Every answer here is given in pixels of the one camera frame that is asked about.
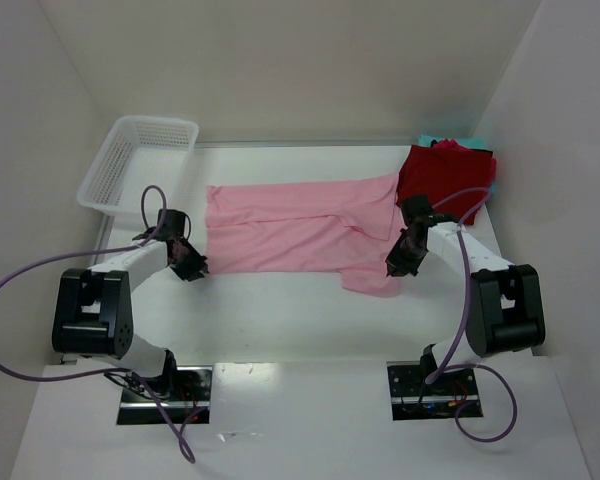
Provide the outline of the pink t shirt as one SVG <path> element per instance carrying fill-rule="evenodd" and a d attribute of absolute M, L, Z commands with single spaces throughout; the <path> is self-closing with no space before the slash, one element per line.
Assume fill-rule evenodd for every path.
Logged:
<path fill-rule="evenodd" d="M 398 176 L 349 181 L 209 186 L 206 256 L 213 274 L 334 273 L 342 288 L 400 292 L 385 259 L 402 221 Z"/>

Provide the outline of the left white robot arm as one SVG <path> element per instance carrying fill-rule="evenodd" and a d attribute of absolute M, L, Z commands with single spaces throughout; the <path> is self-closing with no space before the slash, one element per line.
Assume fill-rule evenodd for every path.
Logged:
<path fill-rule="evenodd" d="M 161 225 L 134 238 L 134 248 L 89 269 L 69 269 L 60 279 L 52 346 L 61 354 L 101 359 L 121 368 L 124 385 L 159 398 L 183 382 L 174 354 L 134 332 L 132 292 L 154 274 L 172 271 L 185 282 L 208 273 L 207 258 L 188 241 L 189 216 L 161 209 Z"/>

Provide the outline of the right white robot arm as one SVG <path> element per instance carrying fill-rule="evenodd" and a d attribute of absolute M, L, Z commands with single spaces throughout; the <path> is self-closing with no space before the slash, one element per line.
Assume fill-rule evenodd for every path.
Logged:
<path fill-rule="evenodd" d="M 386 258 L 389 277 L 415 276 L 434 255 L 463 277 L 464 304 L 454 337 L 423 350 L 424 383 L 472 368 L 484 358 L 542 345 L 546 339 L 537 270 L 514 264 L 485 247 L 464 227 L 464 219 L 438 213 L 425 195 L 410 197 L 400 210 L 405 222 Z"/>

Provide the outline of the red t shirt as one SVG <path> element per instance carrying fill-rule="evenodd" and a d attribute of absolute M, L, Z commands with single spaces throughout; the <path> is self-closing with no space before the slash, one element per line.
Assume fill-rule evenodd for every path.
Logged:
<path fill-rule="evenodd" d="M 394 214 L 403 223 L 400 205 L 409 197 L 426 195 L 431 206 L 470 188 L 489 188 L 496 160 L 488 151 L 412 146 L 402 165 Z"/>

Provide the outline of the white plastic basket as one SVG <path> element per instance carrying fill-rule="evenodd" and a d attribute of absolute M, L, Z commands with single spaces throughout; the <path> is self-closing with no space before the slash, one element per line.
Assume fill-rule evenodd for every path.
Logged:
<path fill-rule="evenodd" d="M 149 185 L 164 192 L 167 205 L 188 203 L 197 163 L 199 126 L 155 116 L 116 120 L 76 194 L 79 205 L 112 217 L 138 217 Z"/>

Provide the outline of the teal t shirt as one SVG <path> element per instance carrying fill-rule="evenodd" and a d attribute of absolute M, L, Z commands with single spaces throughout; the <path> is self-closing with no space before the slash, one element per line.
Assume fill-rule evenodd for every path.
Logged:
<path fill-rule="evenodd" d="M 417 145 L 434 149 L 444 149 L 457 152 L 475 151 L 488 153 L 491 156 L 489 176 L 487 186 L 492 187 L 497 170 L 497 160 L 493 156 L 493 151 L 488 149 L 482 138 L 446 138 L 432 135 L 420 134 L 417 139 Z"/>

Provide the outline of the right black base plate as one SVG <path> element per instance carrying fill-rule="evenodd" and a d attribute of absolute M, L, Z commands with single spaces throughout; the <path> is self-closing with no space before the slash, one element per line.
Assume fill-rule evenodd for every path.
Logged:
<path fill-rule="evenodd" d="M 387 376 L 394 421 L 483 416 L 472 370 L 452 371 L 426 385 L 418 363 L 398 362 L 387 364 Z"/>

